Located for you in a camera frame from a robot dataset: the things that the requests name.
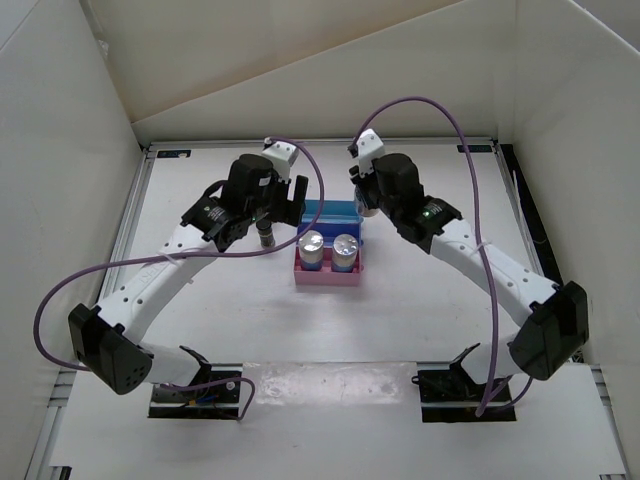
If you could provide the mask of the black-cap spice jar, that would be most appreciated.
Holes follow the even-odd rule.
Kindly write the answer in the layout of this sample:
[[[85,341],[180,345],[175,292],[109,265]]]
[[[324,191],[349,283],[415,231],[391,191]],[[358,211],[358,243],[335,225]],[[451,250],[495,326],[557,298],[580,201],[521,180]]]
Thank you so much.
[[[377,215],[379,213],[379,190],[376,187],[356,186],[354,204],[361,217],[370,218]]]

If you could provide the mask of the silver-lid shaker bottle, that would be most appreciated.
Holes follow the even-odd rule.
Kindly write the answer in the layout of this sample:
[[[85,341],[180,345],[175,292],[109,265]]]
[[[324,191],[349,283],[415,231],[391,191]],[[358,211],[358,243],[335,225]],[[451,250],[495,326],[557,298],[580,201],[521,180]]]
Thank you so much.
[[[358,240],[350,234],[338,235],[332,243],[331,267],[334,272],[352,272],[359,251]]]
[[[324,237],[315,230],[309,230],[298,241],[300,265],[303,270],[319,271],[324,260]]]

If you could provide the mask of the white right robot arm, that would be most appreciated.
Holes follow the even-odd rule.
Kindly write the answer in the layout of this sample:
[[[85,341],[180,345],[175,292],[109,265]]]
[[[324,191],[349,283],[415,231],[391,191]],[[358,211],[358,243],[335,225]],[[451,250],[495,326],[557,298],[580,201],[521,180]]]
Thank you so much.
[[[499,248],[478,245],[470,223],[446,201],[425,194],[410,157],[386,154],[349,170],[359,204],[382,212],[406,241],[453,267],[506,312],[516,333],[466,349],[452,364],[449,387],[477,396],[491,378],[549,379],[589,339],[588,299],[575,282],[559,285]]]

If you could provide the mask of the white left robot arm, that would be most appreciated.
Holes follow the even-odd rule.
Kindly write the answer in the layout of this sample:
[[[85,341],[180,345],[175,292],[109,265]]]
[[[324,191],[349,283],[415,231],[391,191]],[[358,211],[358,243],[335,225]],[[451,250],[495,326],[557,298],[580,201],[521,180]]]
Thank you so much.
[[[183,214],[160,249],[123,286],[93,307],[77,305],[69,329],[77,358],[116,394],[143,383],[166,384],[188,400],[206,395],[211,365],[195,350],[151,345],[144,337],[159,313],[211,264],[262,220],[298,226],[308,180],[291,179],[298,149],[276,142],[242,154],[228,177],[209,186]]]

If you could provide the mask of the small black-lid pepper bottle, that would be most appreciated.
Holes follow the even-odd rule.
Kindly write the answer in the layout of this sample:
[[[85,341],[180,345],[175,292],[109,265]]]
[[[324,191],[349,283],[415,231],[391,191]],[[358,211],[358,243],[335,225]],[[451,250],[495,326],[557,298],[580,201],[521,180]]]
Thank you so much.
[[[256,229],[263,249],[270,249],[275,246],[275,237],[272,222],[270,220],[262,219],[258,221],[256,223]]]

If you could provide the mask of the dark blue organizer box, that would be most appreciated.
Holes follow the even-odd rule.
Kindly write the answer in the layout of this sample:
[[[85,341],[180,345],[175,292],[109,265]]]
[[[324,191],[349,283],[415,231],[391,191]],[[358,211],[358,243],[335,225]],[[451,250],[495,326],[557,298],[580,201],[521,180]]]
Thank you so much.
[[[320,218],[311,230],[320,233],[325,242],[332,243],[339,235],[347,234],[362,244],[362,225],[360,217],[328,217]]]

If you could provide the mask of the light blue organizer box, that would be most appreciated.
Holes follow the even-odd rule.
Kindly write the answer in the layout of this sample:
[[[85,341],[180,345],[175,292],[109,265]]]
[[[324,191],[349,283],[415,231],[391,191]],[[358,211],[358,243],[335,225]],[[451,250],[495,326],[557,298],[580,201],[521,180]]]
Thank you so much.
[[[302,222],[311,222],[317,213],[319,213],[318,222],[345,224],[361,222],[361,217],[352,200],[324,200],[323,205],[320,205],[319,200],[306,200]]]

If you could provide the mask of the pink organizer box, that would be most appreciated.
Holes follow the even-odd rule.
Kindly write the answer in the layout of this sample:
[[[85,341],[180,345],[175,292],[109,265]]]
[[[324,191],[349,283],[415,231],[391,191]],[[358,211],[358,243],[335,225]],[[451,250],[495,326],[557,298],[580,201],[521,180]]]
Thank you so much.
[[[320,270],[305,270],[301,264],[299,249],[295,250],[293,274],[298,286],[358,287],[364,270],[362,252],[358,251],[353,269],[350,272],[338,272],[332,269],[331,247],[325,247]]]

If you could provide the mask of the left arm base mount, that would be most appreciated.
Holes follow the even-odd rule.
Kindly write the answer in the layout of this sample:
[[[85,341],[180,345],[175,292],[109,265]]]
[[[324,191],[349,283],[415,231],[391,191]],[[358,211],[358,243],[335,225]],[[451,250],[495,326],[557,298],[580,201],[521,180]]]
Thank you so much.
[[[154,386],[147,417],[151,419],[234,420],[240,414],[241,364],[214,364],[207,382],[224,383],[205,390],[178,392]]]

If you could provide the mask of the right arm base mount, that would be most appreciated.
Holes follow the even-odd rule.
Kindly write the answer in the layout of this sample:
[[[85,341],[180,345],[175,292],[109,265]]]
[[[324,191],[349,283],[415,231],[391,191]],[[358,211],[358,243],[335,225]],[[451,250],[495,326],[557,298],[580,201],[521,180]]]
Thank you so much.
[[[449,370],[418,370],[411,383],[419,390],[423,423],[497,423],[515,422],[510,390],[505,387],[490,402],[484,413],[475,412],[484,393],[483,386],[467,387]]]

